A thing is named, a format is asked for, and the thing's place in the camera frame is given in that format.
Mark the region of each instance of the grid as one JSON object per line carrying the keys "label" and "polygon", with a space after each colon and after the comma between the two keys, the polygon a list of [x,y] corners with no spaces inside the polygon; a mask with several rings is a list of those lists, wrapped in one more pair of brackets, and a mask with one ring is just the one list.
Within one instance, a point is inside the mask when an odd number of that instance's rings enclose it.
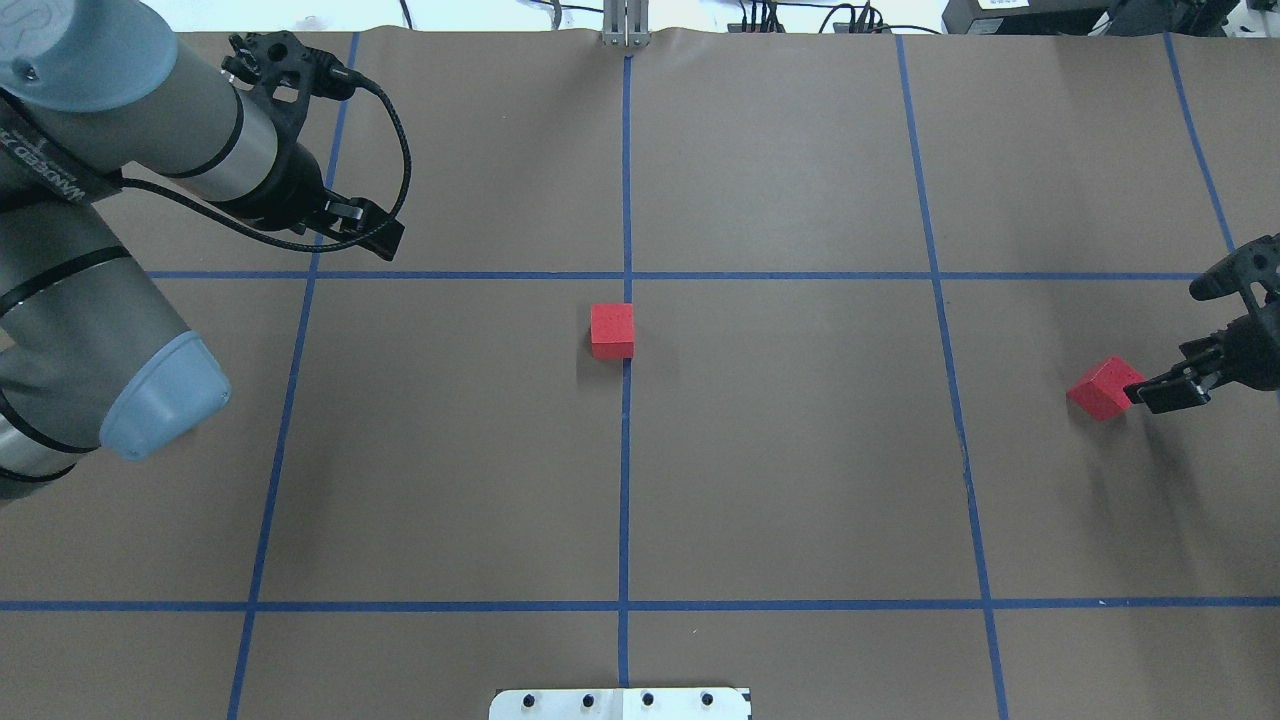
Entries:
{"label": "grid", "polygon": [[[1188,140],[1196,154],[1203,174],[1204,191],[1213,206],[1225,246],[1234,249],[1234,241],[1226,223],[1225,213],[1213,183],[1208,161],[1201,147],[1196,123],[1187,101],[1178,58],[1172,40],[1165,36],[1165,49],[1174,88],[1187,126]],[[355,67],[360,35],[355,35],[349,50],[348,64]],[[923,240],[928,255],[928,272],[637,272],[632,266],[631,245],[631,86],[632,58],[621,60],[622,73],[622,127],[621,127],[621,168],[622,168],[622,272],[376,272],[376,270],[323,270],[319,255],[312,256],[307,270],[266,270],[266,272],[155,272],[155,278],[165,279],[298,279],[306,281],[302,309],[298,318],[297,336],[289,368],[284,405],[280,414],[279,432],[270,474],[266,502],[253,561],[252,579],[248,594],[243,602],[200,602],[200,601],[0,601],[0,611],[100,611],[100,612],[227,612],[242,614],[243,629],[239,652],[234,667],[232,693],[228,701],[228,719],[238,716],[241,693],[248,670],[250,650],[253,639],[253,625],[257,614],[265,612],[611,612],[617,615],[617,678],[618,684],[630,684],[628,629],[630,615],[634,612],[671,611],[933,611],[964,610],[982,611],[991,664],[992,692],[998,716],[1009,717],[1004,669],[1001,664],[1000,641],[995,612],[997,610],[1062,610],[1062,609],[1107,609],[1123,607],[1280,607],[1277,596],[1187,596],[1187,597],[1059,597],[1059,598],[1016,598],[993,597],[987,577],[987,559],[983,546],[979,502],[973,482],[973,469],[969,461],[968,438],[965,432],[964,409],[951,348],[951,331],[947,320],[945,282],[964,281],[1170,281],[1185,282],[1193,273],[1019,273],[1019,272],[947,272],[941,268],[934,240],[932,214],[927,191],[927,172],[922,160],[919,136],[913,108],[910,77],[906,64],[906,49],[901,37],[896,38],[897,67],[901,81],[902,102],[906,117],[906,132],[910,140],[915,186],[919,201]],[[337,174],[337,163],[342,143],[346,119],[346,105],[339,113],[330,161],[326,173],[328,182]],[[955,432],[960,441],[963,477],[968,502],[969,530],[973,543],[974,571],[978,579],[978,598],[941,600],[746,600],[746,601],[643,601],[632,600],[630,593],[630,529],[631,529],[631,361],[622,365],[621,387],[621,454],[618,459],[618,583],[616,601],[458,601],[458,602],[360,602],[360,601],[315,601],[283,602],[260,598],[262,571],[266,561],[271,521],[275,512],[276,492],[284,465],[289,424],[293,411],[297,380],[306,345],[311,315],[311,302],[316,283],[323,279],[384,279],[384,281],[618,281],[623,287],[623,299],[632,300],[635,282],[650,281],[916,281],[928,282],[932,288],[937,313],[938,333],[947,374],[950,405]]]}

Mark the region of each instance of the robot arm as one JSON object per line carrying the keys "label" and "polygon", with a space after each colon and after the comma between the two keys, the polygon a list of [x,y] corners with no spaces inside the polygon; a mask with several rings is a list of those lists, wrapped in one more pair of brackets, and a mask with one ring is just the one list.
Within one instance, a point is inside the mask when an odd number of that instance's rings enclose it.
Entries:
{"label": "robot arm", "polygon": [[[1152,413],[1196,407],[1210,401],[1210,391],[1238,382],[1253,389],[1280,388],[1280,234],[1260,237],[1231,252],[1192,281],[1196,300],[1239,295],[1247,314],[1208,337],[1184,342],[1183,354],[1167,373],[1125,388],[1134,404]],[[1258,305],[1253,286],[1266,291]]]}
{"label": "robot arm", "polygon": [[[410,158],[375,83],[291,33],[232,38],[237,90],[137,0],[18,1],[0,9],[0,502],[106,446],[140,460],[218,411],[230,386],[90,206],[122,187],[178,200],[255,240],[390,260]],[[297,90],[293,102],[274,99]],[[392,115],[404,177],[389,213],[325,188],[297,142],[312,95],[365,87]],[[120,176],[137,161],[225,215]],[[287,242],[307,229],[338,242]]]}

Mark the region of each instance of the cable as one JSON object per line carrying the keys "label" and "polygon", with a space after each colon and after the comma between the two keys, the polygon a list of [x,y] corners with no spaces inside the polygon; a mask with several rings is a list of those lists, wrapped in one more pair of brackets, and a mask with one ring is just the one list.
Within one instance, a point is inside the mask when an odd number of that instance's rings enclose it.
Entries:
{"label": "cable", "polygon": [[[535,3],[538,5],[550,5],[553,8],[557,5],[557,3],[554,3],[553,0],[525,0],[525,1]],[[604,10],[602,10],[600,8],[588,8],[586,5],[566,5],[563,3],[559,3],[559,6],[566,10],[586,10],[588,13],[600,13],[602,15],[604,14]]]}
{"label": "cable", "polygon": [[360,245],[366,238],[372,237],[374,234],[381,232],[389,224],[396,222],[396,217],[399,215],[401,209],[404,208],[404,200],[406,197],[408,197],[410,178],[413,173],[413,159],[410,155],[408,136],[404,133],[404,124],[401,122],[399,114],[396,113],[396,106],[392,105],[392,99],[376,82],[366,78],[365,76],[357,73],[356,70],[348,70],[348,72],[351,73],[351,77],[353,82],[356,82],[356,85],[374,94],[378,97],[378,100],[381,101],[383,108],[387,110],[387,115],[392,120],[392,127],[396,129],[396,138],[399,141],[401,146],[401,159],[403,160],[404,164],[401,174],[401,188],[399,192],[397,192],[396,195],[396,204],[392,205],[390,211],[387,213],[387,217],[383,218],[380,223],[374,225],[372,229],[365,232],[360,237],[355,237],[352,240],[344,240],[342,242],[330,242],[329,245],[305,245],[301,242],[289,242],[287,240],[280,240],[278,237],[261,233],[238,220],[233,220],[232,218],[223,215],[221,213],[214,210],[212,208],[207,208],[204,204],[197,202],[196,200],[192,200],[186,195],[182,195],[180,192],[174,192],[173,190],[169,190],[168,187],[156,184],[154,182],[148,182],[140,178],[120,178],[119,187],[122,188],[129,187],[152,192],[166,200],[172,200],[182,205],[183,208],[187,208],[188,210],[200,213],[201,215],[209,218],[210,220],[214,220],[215,223],[225,228],[233,229],[246,237],[250,237],[265,245],[270,245],[273,247],[279,247],[282,250],[292,250],[294,252],[334,252],[338,250],[346,250],[348,247]]}
{"label": "cable", "polygon": [[840,5],[823,5],[823,8],[831,8],[831,12],[828,12],[827,17],[822,19],[822,26],[818,27],[818,35],[822,35],[822,32],[827,29],[827,23],[829,23],[832,15],[840,10],[849,10],[849,24],[854,23],[854,13],[858,12],[858,8],[852,6],[850,3],[841,3]]}
{"label": "cable", "polygon": [[408,0],[401,0],[401,10],[404,12],[404,24],[407,24],[410,29],[416,29],[413,27],[413,15],[408,13]]}
{"label": "cable", "polygon": [[924,27],[924,26],[896,26],[896,24],[895,26],[876,26],[872,29],[869,29],[868,32],[879,32],[882,29],[922,29],[922,31],[928,32],[931,35],[946,35],[945,32],[938,32],[938,31],[933,29],[932,27]]}

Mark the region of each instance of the metal bracket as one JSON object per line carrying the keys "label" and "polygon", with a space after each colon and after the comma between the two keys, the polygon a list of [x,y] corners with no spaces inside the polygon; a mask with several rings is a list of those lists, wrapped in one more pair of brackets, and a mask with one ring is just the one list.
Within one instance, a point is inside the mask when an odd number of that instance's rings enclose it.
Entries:
{"label": "metal bracket", "polygon": [[649,45],[649,0],[604,0],[600,38],[613,47]]}
{"label": "metal bracket", "polygon": [[746,688],[503,691],[489,720],[751,720]]}

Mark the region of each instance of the wooden block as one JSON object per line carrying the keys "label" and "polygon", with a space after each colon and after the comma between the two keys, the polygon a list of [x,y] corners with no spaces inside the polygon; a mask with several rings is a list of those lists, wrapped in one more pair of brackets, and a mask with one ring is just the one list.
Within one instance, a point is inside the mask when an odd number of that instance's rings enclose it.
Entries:
{"label": "wooden block", "polygon": [[1133,405],[1124,387],[1144,379],[1128,363],[1111,356],[1089,368],[1080,382],[1066,391],[1066,396],[1094,420],[1110,420]]}
{"label": "wooden block", "polygon": [[591,355],[596,360],[635,356],[636,324],[630,302],[591,305]]}

